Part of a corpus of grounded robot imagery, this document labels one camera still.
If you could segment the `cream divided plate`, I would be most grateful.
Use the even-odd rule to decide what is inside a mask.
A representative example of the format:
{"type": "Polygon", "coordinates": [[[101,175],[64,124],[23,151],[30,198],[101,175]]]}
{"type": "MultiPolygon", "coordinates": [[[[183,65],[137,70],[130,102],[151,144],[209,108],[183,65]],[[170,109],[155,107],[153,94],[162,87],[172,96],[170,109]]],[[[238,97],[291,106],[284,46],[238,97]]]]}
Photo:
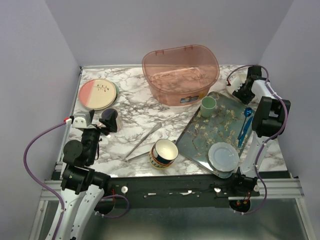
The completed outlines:
{"type": "Polygon", "coordinates": [[[236,74],[231,76],[226,83],[226,91],[236,100],[248,105],[255,97],[251,91],[251,85],[247,82],[247,75],[245,73],[236,74]]]}

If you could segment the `pink cream ceramic plate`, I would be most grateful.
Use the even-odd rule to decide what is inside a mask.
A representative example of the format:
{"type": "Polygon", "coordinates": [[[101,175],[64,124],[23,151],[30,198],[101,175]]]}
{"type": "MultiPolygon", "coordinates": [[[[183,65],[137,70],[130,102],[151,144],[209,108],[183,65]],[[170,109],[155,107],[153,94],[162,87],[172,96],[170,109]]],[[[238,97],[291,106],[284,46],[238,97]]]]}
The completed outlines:
{"type": "Polygon", "coordinates": [[[80,103],[90,110],[102,110],[110,106],[117,97],[115,85],[107,79],[92,79],[78,92],[80,103]]]}

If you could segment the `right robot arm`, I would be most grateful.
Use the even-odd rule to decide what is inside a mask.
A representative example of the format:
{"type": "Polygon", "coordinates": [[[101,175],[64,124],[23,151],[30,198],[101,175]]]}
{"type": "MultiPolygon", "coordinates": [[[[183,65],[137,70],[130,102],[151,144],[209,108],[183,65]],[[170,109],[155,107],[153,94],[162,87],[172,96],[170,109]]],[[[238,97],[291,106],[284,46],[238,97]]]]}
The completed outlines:
{"type": "Polygon", "coordinates": [[[244,104],[250,103],[254,97],[259,100],[251,123],[252,142],[244,162],[239,167],[242,175],[255,178],[270,145],[284,132],[291,102],[279,97],[270,82],[258,75],[248,76],[246,81],[235,89],[233,95],[244,104]]]}

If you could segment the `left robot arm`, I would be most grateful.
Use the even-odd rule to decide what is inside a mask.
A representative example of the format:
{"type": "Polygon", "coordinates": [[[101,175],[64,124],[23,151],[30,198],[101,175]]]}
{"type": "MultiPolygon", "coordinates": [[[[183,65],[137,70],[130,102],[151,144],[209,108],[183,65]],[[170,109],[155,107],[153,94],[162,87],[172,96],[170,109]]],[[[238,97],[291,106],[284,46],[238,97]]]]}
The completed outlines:
{"type": "Polygon", "coordinates": [[[63,148],[63,163],[59,208],[54,216],[47,239],[78,240],[90,214],[101,198],[111,191],[111,176],[91,168],[99,158],[101,135],[118,130],[118,112],[105,110],[93,124],[94,110],[71,116],[71,126],[82,131],[81,140],[70,140],[63,148]]]}

